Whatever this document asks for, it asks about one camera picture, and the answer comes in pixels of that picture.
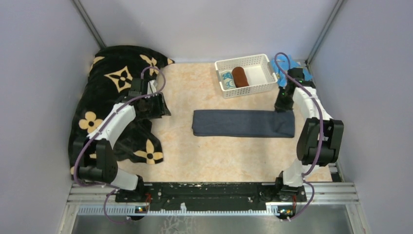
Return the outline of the brown towel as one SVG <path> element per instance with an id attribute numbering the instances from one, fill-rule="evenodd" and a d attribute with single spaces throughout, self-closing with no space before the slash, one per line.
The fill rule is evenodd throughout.
<path id="1" fill-rule="evenodd" d="M 237 88 L 249 86 L 246 73 L 243 67 L 235 67 L 232 72 L 233 80 Z"/>

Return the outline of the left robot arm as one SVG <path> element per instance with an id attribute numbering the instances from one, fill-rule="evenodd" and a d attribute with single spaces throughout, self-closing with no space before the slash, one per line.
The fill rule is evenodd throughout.
<path id="1" fill-rule="evenodd" d="M 104 186 L 115 192 L 127 191 L 127 196 L 135 202 L 143 200 L 146 188 L 143 178 L 119 169 L 114 146 L 126 127 L 138 116 L 138 101 L 154 99 L 161 114 L 169 115 L 163 96 L 164 87 L 144 94 L 144 79 L 132 82 L 128 95 L 120 97 L 97 129 L 74 142 L 74 181 L 81 187 Z"/>

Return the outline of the grey blue towel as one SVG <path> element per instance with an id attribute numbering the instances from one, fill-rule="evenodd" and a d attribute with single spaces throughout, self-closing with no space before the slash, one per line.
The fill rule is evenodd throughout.
<path id="1" fill-rule="evenodd" d="M 193 134 L 198 137 L 293 138 L 292 111 L 195 110 Z"/>

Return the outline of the white plastic basket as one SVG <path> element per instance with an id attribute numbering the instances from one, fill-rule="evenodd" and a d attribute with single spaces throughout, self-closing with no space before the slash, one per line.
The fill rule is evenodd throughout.
<path id="1" fill-rule="evenodd" d="M 278 87 L 278 78 L 265 54 L 219 60 L 214 63 L 218 82 L 224 98 L 235 98 L 251 94 L 269 92 Z M 248 86 L 229 88 L 224 81 L 224 74 L 231 73 L 236 67 L 242 67 Z"/>

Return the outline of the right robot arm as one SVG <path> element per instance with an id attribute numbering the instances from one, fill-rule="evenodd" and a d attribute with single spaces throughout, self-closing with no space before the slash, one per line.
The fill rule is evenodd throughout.
<path id="1" fill-rule="evenodd" d="M 280 201 L 304 200 L 307 176 L 338 159 L 344 124 L 324 109 L 312 81 L 305 80 L 302 68 L 287 71 L 287 83 L 280 88 L 275 102 L 278 113 L 292 113 L 300 108 L 305 123 L 297 142 L 297 158 L 276 178 L 275 197 Z"/>

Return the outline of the teal rabbit pattern towel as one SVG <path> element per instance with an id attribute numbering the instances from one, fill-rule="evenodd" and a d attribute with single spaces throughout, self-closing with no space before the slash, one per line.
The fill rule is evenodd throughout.
<path id="1" fill-rule="evenodd" d="M 225 90 L 231 90 L 236 88 L 233 75 L 230 71 L 224 71 L 221 77 L 223 81 L 223 87 Z"/>

